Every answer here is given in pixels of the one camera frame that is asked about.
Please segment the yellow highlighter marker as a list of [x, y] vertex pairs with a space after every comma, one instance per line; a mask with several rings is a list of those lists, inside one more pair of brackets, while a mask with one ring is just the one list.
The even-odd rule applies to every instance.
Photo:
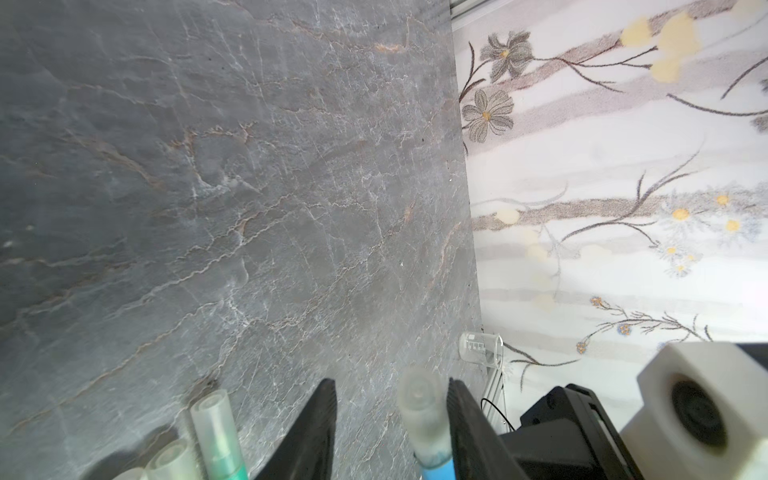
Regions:
[[146, 466], [149, 480], [202, 480], [194, 449], [186, 439], [170, 442]]

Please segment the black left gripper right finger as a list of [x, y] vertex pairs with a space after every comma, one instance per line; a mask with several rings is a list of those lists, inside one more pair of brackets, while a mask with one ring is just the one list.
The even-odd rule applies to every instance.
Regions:
[[461, 380], [449, 380], [446, 405], [457, 479], [528, 478]]

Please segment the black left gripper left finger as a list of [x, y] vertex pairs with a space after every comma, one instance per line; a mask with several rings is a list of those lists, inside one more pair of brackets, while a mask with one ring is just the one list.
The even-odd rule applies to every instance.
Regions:
[[323, 379], [256, 480], [331, 479], [337, 421], [335, 381]]

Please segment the blue highlighter marker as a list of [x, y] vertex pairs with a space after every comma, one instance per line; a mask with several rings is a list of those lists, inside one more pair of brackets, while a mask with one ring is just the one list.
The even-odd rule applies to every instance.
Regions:
[[421, 467], [422, 480], [456, 480], [454, 461], [449, 458], [439, 466]]

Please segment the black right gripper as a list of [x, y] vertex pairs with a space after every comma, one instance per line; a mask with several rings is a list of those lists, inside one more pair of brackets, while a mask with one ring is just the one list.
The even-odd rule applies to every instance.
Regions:
[[555, 387], [500, 439], [527, 479], [640, 479], [642, 473], [596, 394]]

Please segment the green highlighter marker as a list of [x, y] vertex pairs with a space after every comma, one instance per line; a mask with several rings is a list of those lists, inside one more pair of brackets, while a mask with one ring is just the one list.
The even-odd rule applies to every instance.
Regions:
[[247, 480], [227, 391], [211, 392], [194, 403], [190, 413], [208, 478]]

